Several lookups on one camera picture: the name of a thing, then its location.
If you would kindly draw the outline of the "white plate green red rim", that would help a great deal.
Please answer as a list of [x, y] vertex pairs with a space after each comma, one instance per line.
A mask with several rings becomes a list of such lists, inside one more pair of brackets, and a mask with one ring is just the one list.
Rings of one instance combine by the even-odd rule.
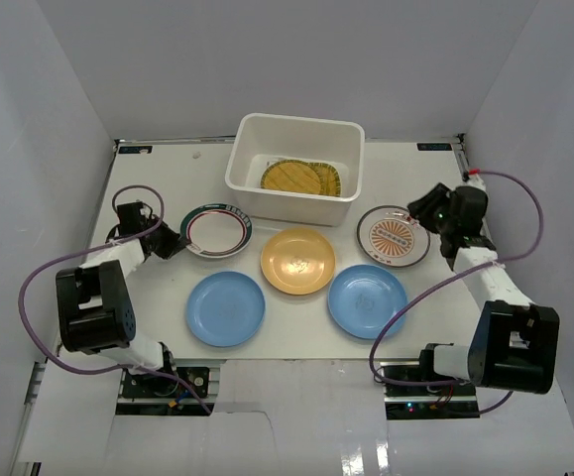
[[194, 255], [222, 259], [247, 247], [252, 238], [253, 223], [237, 206], [209, 203], [187, 213], [179, 232], [188, 241], [186, 248]]

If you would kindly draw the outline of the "white plate orange sunburst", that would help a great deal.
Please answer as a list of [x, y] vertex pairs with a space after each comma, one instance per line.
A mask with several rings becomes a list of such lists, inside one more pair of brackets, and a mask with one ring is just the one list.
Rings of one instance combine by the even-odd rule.
[[406, 208], [396, 205], [380, 205], [364, 213], [356, 237], [369, 258], [391, 268], [418, 264], [431, 246], [429, 232], [410, 217]]

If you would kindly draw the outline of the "square woven bamboo tray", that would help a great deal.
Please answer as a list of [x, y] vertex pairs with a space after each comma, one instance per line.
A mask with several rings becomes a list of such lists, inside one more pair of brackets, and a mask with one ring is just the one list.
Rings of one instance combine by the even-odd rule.
[[320, 178], [320, 194], [331, 197], [341, 196], [341, 179], [338, 171], [328, 163], [311, 163], [310, 166]]

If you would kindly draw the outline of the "round woven bamboo tray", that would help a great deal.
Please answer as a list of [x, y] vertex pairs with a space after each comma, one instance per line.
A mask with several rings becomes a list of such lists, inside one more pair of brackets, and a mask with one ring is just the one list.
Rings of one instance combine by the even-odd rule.
[[305, 194], [320, 194], [322, 183], [319, 173], [308, 164], [283, 160], [270, 165], [263, 173], [261, 188]]

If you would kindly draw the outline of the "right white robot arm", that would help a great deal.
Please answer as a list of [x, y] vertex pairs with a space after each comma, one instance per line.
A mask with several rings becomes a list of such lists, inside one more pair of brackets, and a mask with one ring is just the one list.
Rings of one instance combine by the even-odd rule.
[[476, 186], [437, 184], [408, 206], [440, 238], [440, 253], [480, 309], [468, 345], [429, 343], [419, 354], [418, 386], [437, 396], [453, 380], [476, 387], [545, 394], [553, 382], [559, 316], [521, 292], [482, 226], [489, 204]]

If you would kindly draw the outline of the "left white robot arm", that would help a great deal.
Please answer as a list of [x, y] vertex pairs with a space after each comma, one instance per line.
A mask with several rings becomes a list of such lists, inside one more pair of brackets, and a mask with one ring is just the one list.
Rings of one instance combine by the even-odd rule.
[[56, 275], [61, 343], [69, 352], [101, 355], [145, 373], [148, 388], [166, 396], [177, 387], [178, 370], [166, 345], [138, 330], [126, 278], [150, 256], [170, 259], [190, 241], [141, 201], [120, 204], [116, 211], [113, 236], [126, 242]]

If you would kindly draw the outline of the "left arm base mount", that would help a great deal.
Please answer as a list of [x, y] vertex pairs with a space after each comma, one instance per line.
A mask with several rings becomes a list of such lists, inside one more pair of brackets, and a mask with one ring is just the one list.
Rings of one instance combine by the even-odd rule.
[[115, 408], [116, 416], [208, 417], [213, 410], [215, 387], [208, 367], [180, 366], [176, 374], [209, 408], [207, 412], [182, 384], [150, 374], [124, 372]]

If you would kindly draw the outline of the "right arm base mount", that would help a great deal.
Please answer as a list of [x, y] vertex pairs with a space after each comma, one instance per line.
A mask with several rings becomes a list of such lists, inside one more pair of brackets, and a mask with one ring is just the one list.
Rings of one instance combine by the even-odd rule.
[[469, 385], [456, 386], [392, 386], [377, 376], [374, 381], [384, 387], [387, 421], [419, 421], [439, 419], [478, 418], [476, 389]]

